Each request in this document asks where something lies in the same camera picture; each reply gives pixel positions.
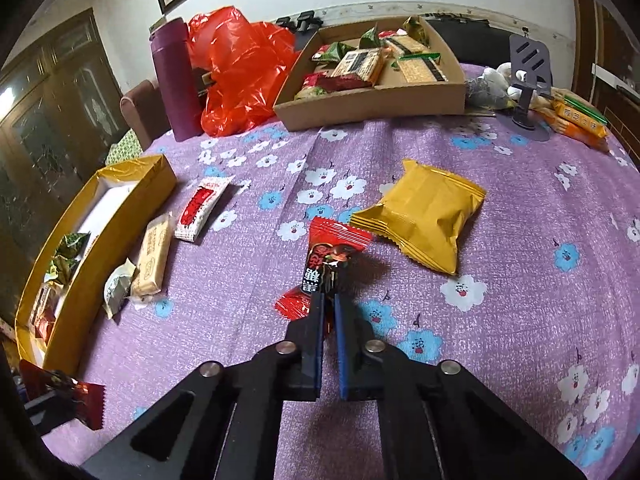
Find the orange snack bars pile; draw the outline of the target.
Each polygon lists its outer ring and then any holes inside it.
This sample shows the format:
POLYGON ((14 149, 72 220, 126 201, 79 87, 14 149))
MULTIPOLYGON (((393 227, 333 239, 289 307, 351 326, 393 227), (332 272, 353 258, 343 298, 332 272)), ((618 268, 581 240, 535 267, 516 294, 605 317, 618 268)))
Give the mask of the orange snack bars pile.
POLYGON ((576 93, 552 87, 551 96, 536 96, 533 110, 555 133, 608 152, 608 121, 576 93))

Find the yellow snack pouch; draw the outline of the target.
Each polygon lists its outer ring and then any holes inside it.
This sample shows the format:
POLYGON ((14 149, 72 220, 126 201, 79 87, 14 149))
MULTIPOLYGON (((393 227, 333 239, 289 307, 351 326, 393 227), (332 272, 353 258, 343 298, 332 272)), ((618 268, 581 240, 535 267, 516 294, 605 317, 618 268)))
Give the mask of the yellow snack pouch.
POLYGON ((458 268, 458 238, 480 209, 486 191, 478 184, 413 159, 373 206, 352 214, 349 224, 382 236, 413 261, 447 275, 458 268))

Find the white cream candy packet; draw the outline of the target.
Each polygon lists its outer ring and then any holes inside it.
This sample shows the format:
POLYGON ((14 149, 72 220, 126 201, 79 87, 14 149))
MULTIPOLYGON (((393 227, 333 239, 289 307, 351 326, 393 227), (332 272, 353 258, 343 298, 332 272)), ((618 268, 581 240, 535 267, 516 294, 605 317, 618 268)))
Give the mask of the white cream candy packet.
POLYGON ((106 317, 111 320, 119 312, 128 297, 137 267, 126 259, 108 277, 103 287, 103 307, 106 317))

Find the white red sachet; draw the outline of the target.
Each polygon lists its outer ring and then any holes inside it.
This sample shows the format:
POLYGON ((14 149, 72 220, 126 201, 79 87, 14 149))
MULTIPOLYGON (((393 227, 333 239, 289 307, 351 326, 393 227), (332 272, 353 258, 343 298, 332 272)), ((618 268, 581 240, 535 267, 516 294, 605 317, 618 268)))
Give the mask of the white red sachet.
POLYGON ((196 241, 210 213, 232 181, 232 177, 206 177, 200 181, 178 218, 174 232, 177 240, 196 241))

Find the red black candy wrapper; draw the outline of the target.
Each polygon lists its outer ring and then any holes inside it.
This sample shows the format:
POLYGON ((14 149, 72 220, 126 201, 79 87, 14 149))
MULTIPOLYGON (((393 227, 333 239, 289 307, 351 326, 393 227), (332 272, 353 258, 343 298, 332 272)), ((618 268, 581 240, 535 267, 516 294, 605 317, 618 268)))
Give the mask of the red black candy wrapper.
POLYGON ((306 318, 315 292, 333 292, 338 270, 353 255, 363 252, 373 235, 348 224, 322 217, 310 222, 308 249, 300 285, 286 292, 274 305, 289 321, 306 318))

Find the black leather sofa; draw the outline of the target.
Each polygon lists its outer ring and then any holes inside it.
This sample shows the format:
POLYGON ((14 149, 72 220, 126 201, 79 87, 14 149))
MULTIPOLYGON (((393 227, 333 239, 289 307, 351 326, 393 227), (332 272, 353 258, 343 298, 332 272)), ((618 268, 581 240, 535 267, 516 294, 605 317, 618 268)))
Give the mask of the black leather sofa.
MULTIPOLYGON (((423 14, 423 17, 446 41, 460 63, 497 68, 511 59, 512 32, 493 28, 487 20, 445 13, 423 14)), ((297 18, 282 16, 274 24, 294 34, 296 51, 302 50, 311 36, 324 26, 314 11, 305 11, 297 18)))

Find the purple thermos bottle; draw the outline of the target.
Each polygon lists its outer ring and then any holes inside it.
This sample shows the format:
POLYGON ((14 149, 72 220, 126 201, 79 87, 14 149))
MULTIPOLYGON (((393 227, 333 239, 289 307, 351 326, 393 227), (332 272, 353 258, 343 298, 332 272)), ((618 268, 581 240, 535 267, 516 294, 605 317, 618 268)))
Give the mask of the purple thermos bottle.
POLYGON ((163 24, 150 36, 158 88, 177 142, 203 132, 202 108, 194 84, 188 40, 188 26, 182 18, 163 24))

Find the red plastic bag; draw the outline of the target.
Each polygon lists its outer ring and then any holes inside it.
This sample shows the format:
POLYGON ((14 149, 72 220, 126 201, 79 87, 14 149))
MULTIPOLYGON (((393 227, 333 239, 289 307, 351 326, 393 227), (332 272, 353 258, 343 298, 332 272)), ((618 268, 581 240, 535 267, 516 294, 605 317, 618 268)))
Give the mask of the red plastic bag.
POLYGON ((201 114, 204 132, 233 136, 269 120, 297 60, 294 34, 251 22, 234 6, 194 15, 188 31, 192 66, 212 81, 201 114))

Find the yellow shallow tray box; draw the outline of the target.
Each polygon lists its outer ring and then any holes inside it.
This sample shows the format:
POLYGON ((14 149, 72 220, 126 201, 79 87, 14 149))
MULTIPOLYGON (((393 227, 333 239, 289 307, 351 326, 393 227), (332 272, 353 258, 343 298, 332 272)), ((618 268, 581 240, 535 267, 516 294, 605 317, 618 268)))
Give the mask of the yellow shallow tray box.
POLYGON ((69 375, 76 372, 102 308, 107 278, 125 262, 176 183, 174 170, 164 155, 107 166, 88 180, 43 244, 24 286, 14 324, 22 360, 46 370, 62 370, 69 375), (72 233, 87 233, 89 240, 53 309, 50 338, 46 344, 38 344, 29 327, 30 314, 55 249, 65 235, 72 233))

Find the tan biscuit packet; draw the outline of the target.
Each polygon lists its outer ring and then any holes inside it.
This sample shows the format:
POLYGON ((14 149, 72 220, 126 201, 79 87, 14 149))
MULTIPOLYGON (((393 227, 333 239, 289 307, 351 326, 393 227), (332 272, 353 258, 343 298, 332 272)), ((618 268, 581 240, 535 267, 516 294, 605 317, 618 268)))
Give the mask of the tan biscuit packet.
POLYGON ((161 214, 146 226, 139 252, 138 272, 130 288, 131 297, 154 296, 162 290, 174 229, 171 212, 161 214))

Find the purple floral tablecloth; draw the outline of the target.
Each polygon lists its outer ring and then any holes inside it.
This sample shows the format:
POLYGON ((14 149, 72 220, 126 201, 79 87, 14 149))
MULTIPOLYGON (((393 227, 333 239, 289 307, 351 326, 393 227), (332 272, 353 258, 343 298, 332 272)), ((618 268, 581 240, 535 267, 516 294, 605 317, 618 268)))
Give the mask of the purple floral tablecloth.
POLYGON ((274 305, 303 275, 311 219, 347 221, 413 159, 484 188, 456 278, 376 240, 352 293, 378 336, 423 363, 459 361, 590 479, 639 433, 639 173, 565 136, 535 142, 496 118, 405 118, 292 133, 155 140, 180 211, 198 182, 232 177, 195 243, 171 245, 162 298, 99 318, 84 375, 105 388, 104 427, 52 431, 84 462, 203 361, 250 359, 285 332, 274 305))

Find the black phone stand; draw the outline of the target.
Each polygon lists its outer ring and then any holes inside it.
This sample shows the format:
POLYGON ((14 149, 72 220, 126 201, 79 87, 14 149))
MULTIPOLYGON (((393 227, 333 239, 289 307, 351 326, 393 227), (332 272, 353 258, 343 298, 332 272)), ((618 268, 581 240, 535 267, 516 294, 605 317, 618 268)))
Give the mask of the black phone stand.
POLYGON ((535 142, 547 142, 550 133, 529 117, 534 93, 548 96, 552 86, 550 54, 540 41, 518 34, 509 38, 511 61, 511 86, 521 91, 518 104, 512 114, 514 131, 535 142))

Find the brown cardboard snack box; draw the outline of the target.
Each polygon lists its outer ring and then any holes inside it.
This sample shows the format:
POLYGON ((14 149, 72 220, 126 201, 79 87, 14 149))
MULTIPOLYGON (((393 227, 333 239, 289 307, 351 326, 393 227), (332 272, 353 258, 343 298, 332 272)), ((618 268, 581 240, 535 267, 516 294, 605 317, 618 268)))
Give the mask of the brown cardboard snack box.
POLYGON ((465 79, 425 18, 319 29, 297 55, 273 110, 288 130, 375 118, 461 115, 465 79))

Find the dark red snack packet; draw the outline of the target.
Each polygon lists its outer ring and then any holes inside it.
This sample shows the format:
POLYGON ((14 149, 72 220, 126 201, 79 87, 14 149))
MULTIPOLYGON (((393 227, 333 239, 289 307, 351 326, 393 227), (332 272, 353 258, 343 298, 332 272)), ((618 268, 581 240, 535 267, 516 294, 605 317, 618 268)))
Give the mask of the dark red snack packet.
POLYGON ((24 408, 40 437, 73 419, 92 431, 103 428, 104 385, 78 382, 26 360, 20 362, 20 373, 28 399, 24 408))

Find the green triangular snack packet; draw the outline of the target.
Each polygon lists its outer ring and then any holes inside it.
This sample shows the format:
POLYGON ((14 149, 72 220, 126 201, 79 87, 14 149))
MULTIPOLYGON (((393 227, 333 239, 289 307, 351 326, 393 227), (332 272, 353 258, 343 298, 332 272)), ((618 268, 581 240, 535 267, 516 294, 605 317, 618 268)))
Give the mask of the green triangular snack packet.
POLYGON ((67 285, 79 266, 89 238, 89 233, 73 232, 65 234, 49 262, 46 274, 44 274, 44 280, 67 285))

